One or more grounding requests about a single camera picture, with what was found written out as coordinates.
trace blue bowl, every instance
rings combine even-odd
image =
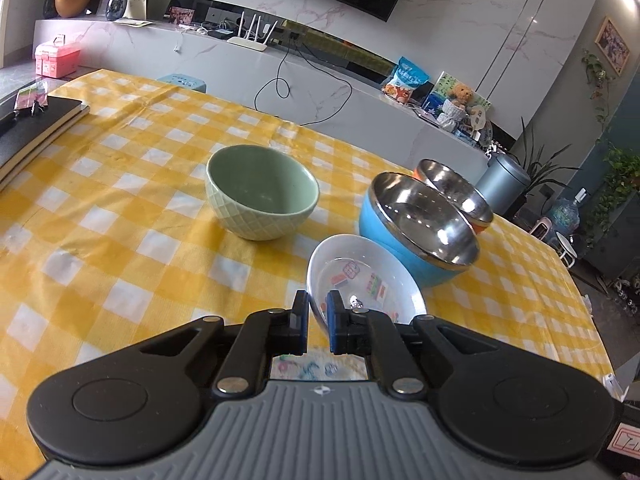
[[[401,173],[380,173],[365,193],[360,236],[390,251],[420,288],[444,283],[478,259],[476,234],[437,190]]]

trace white sticker with red text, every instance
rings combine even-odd
[[[607,449],[640,459],[640,429],[628,424],[619,424]]]

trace pink storage box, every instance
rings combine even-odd
[[[36,47],[36,74],[64,77],[76,71],[80,57],[79,43],[66,43],[63,34]]]

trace blue stool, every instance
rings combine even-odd
[[[202,92],[203,94],[207,93],[207,84],[202,79],[196,79],[189,75],[169,74],[163,75],[157,80],[162,81],[163,83],[182,86],[183,88],[195,90],[196,92]]]

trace bowl rim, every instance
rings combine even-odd
[[[255,209],[253,207],[249,207],[249,206],[243,204],[242,202],[240,202],[239,200],[236,200],[235,198],[229,196],[224,191],[222,191],[220,189],[220,186],[218,186],[218,184],[216,184],[215,181],[213,180],[213,178],[211,177],[211,174],[209,172],[209,165],[210,165],[211,161],[213,160],[213,158],[217,154],[219,154],[220,152],[224,152],[225,150],[229,150],[230,148],[237,148],[238,146],[250,146],[251,148],[260,148],[262,150],[267,150],[269,152],[277,153],[278,156],[283,156],[283,157],[289,158],[290,160],[295,162],[300,168],[302,168],[303,173],[306,175],[306,177],[309,178],[313,183],[316,184],[316,197],[313,200],[313,203],[310,204],[309,206],[305,207],[304,209],[301,209],[299,211],[293,211],[291,213],[270,213],[268,211],[261,211],[259,209]],[[282,153],[279,150],[276,150],[275,148],[271,148],[270,146],[261,146],[260,144],[232,144],[231,146],[225,146],[224,148],[220,148],[215,153],[212,153],[211,156],[209,157],[209,160],[205,164],[205,174],[206,174],[206,178],[207,178],[208,183],[211,186],[213,186],[216,189],[216,191],[218,193],[220,193],[225,199],[229,200],[230,202],[233,202],[235,204],[238,204],[238,205],[242,206],[247,211],[251,211],[253,213],[257,213],[257,214],[260,214],[260,215],[268,216],[268,217],[271,217],[271,218],[290,218],[292,216],[298,216],[298,215],[301,215],[301,214],[306,214],[307,212],[313,211],[313,209],[315,209],[316,206],[318,205],[318,200],[320,200],[320,185],[318,184],[318,180],[313,176],[313,173],[311,173],[308,170],[308,168],[304,164],[302,164],[302,162],[296,160],[295,158],[293,158],[290,155],[287,155],[286,153]]]
[[[415,281],[415,278],[411,275],[411,273],[409,272],[409,270],[402,264],[402,262],[400,260],[398,260],[398,258],[396,258],[396,256],[389,251],[387,248],[383,247],[382,245],[380,245],[379,243],[376,243],[373,240],[370,240],[369,238],[365,238],[364,236],[360,236],[360,235],[355,235],[355,234],[351,234],[351,233],[340,233],[337,235],[332,235],[329,236],[327,238],[325,238],[324,240],[322,240],[318,245],[316,245],[316,248],[314,249],[313,253],[311,253],[311,257],[309,258],[309,263],[306,266],[306,279],[305,279],[305,285],[306,285],[306,291],[309,294],[309,304],[311,306],[311,312],[314,314],[314,317],[316,318],[316,321],[318,322],[318,325],[320,325],[322,327],[323,330],[325,330],[325,332],[328,332],[329,328],[327,325],[327,321],[324,319],[324,317],[322,317],[322,311],[320,310],[320,308],[318,307],[318,305],[316,304],[316,300],[312,294],[312,286],[311,286],[311,278],[310,278],[310,269],[311,269],[311,263],[313,261],[313,259],[316,257],[316,254],[318,253],[318,249],[320,248],[321,245],[323,244],[328,244],[328,241],[331,240],[332,242],[335,242],[336,238],[341,238],[343,240],[351,238],[357,238],[357,239],[361,239],[361,240],[365,240],[364,243],[372,245],[372,247],[375,247],[376,250],[381,250],[384,253],[388,253],[389,256],[391,256],[397,263],[398,263],[398,269],[399,272],[402,272],[403,274],[406,274],[406,276],[411,279],[411,282],[415,285],[415,289],[420,292],[420,299],[422,300],[422,305],[424,306],[424,313],[426,314],[428,312],[427,310],[427,301],[424,299],[424,294],[422,293],[422,289],[420,288],[420,286],[418,286],[418,283]]]
[[[441,162],[435,160],[434,158],[423,158],[420,162],[418,162],[418,164],[415,167],[415,173],[418,174],[418,176],[420,177],[418,180],[421,180],[423,183],[427,184],[425,182],[425,180],[429,180],[429,177],[427,177],[424,173],[424,171],[422,170],[422,164],[424,162],[435,162],[436,164],[440,165],[441,167],[443,167],[444,169],[446,169],[447,171],[450,171],[451,173],[453,173],[455,176],[457,176],[460,180],[462,180],[463,182],[465,182],[469,187],[471,187],[476,194],[482,199],[482,201],[484,202],[484,206],[486,207],[486,211],[488,211],[490,214],[489,215],[473,215],[467,211],[462,211],[462,209],[460,209],[456,204],[453,204],[456,208],[458,208],[462,214],[464,216],[466,216],[466,218],[468,220],[470,220],[470,222],[472,224],[478,225],[480,227],[489,227],[489,225],[491,225],[491,222],[494,221],[494,211],[491,209],[491,206],[488,204],[488,202],[486,201],[486,198],[484,197],[484,195],[482,193],[480,193],[477,189],[476,186],[474,186],[471,182],[469,182],[466,178],[464,178],[462,175],[460,175],[457,171],[452,170],[449,166],[447,166],[446,164],[442,164]],[[440,192],[440,190],[436,187],[435,184],[433,184],[433,187],[435,187],[435,189]]]
[[[376,180],[379,179],[382,175],[387,175],[387,174],[397,175],[402,178],[410,178],[412,180],[415,180],[416,182],[420,182],[420,184],[422,184],[426,189],[428,189],[429,192],[436,193],[438,196],[442,197],[442,199],[452,208],[452,210],[455,211],[455,213],[460,218],[462,218],[466,226],[473,233],[473,236],[474,236],[473,240],[476,245],[476,256],[472,259],[472,261],[466,264],[454,264],[452,262],[448,262],[447,260],[443,260],[441,257],[436,256],[436,254],[430,253],[429,251],[426,251],[423,248],[421,248],[416,242],[411,240],[411,238],[409,238],[400,230],[400,228],[396,225],[396,223],[386,214],[386,212],[384,211],[384,208],[380,205],[380,201],[378,200],[376,193],[373,191]],[[446,197],[442,196],[442,194],[437,189],[433,189],[433,187],[428,186],[418,178],[415,178],[411,175],[407,175],[405,173],[399,173],[397,171],[383,171],[382,173],[377,174],[371,181],[371,184],[367,189],[367,199],[369,200],[369,205],[373,209],[375,215],[378,217],[382,225],[389,230],[390,234],[396,240],[398,240],[405,248],[407,248],[413,254],[418,256],[418,258],[420,258],[421,260],[424,260],[427,263],[435,265],[436,267],[439,267],[441,269],[461,272],[462,270],[469,269],[473,264],[476,263],[476,261],[480,257],[480,244],[478,243],[478,237],[476,236],[476,232],[474,231],[473,226],[471,225],[469,220],[465,217],[465,215],[462,214],[462,211],[460,211],[460,209],[458,209],[449,200],[447,200]]]

